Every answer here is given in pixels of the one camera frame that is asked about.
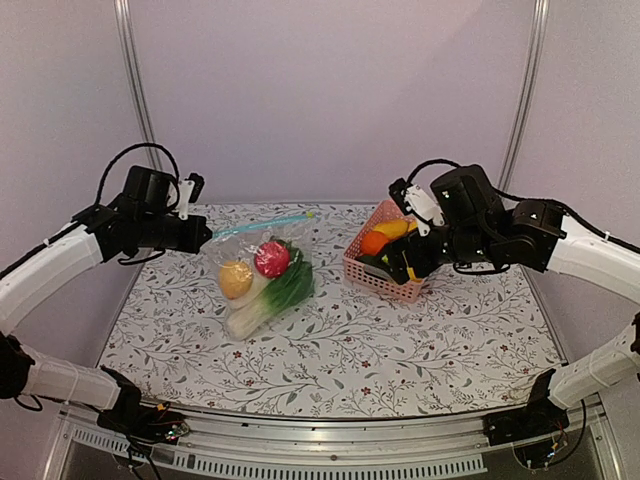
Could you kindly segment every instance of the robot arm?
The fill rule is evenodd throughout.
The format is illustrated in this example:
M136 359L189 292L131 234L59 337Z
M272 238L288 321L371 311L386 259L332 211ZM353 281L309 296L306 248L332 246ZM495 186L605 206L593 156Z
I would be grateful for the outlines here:
M108 206L95 203L78 213L58 234L0 273L0 398L38 395L84 403L104 410L98 424L105 428L152 441L170 439L170 427L150 428L139 421L151 418L154 409L140 406L140 390L124 376L43 355L11 333L67 282L122 253L129 258L141 248L198 253L212 233L204 217L188 215L187 209L203 185L195 174L178 181L134 166L123 192ZM163 423L179 415L162 414Z
M403 197L409 188L403 179L390 187L390 195L401 209L406 207ZM623 242L612 241L617 239L596 235L585 227L584 220L570 216L573 211L560 202L519 199L513 209L506 210L501 192L491 186L478 165L447 172L431 184L431 190L446 221L426 236L412 232L383 249L380 255L387 260L387 273L396 282L408 281L408 267L422 278L446 263L454 264L461 274L481 273L469 270L477 262L493 264L489 273L520 264L581 278L640 304L640 255L620 245ZM567 426L567 408L639 373L637 323L640 315L590 355L539 375L526 407L487 415L490 442L550 433L556 421ZM540 422L541 416L552 421L549 425Z

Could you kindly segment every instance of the floral pattern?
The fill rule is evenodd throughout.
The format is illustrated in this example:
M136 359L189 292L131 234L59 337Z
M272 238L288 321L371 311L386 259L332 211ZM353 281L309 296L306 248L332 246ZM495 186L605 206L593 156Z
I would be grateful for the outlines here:
M244 342L205 255L145 265L101 362L145 396L212 409L305 417L400 417L514 403L559 363L522 271L462 276L443 267L412 305L343 282L342 254L371 205L197 207L215 229L313 211L313 298Z

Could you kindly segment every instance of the orange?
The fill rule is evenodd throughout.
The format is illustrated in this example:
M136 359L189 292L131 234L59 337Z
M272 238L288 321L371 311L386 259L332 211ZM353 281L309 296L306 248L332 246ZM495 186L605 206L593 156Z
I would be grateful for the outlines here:
M362 237L360 252L363 255L377 255L390 241L384 233L371 231Z

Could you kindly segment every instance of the red vegetable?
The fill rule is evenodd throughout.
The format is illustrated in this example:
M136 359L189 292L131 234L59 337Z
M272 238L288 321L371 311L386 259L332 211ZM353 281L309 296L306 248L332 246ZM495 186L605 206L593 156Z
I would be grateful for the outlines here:
M284 245L267 242L260 245L255 256L256 270L267 278L277 278L289 267L291 255Z

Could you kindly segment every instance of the yellow potato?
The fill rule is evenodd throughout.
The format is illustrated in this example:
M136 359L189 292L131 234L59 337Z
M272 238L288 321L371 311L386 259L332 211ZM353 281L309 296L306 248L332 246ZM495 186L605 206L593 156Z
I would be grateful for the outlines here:
M242 297L251 288L253 272L244 262L227 262L218 273L218 285L230 300Z
M402 218L382 222L373 227L373 231L383 233L389 240L396 240L407 233L409 224Z

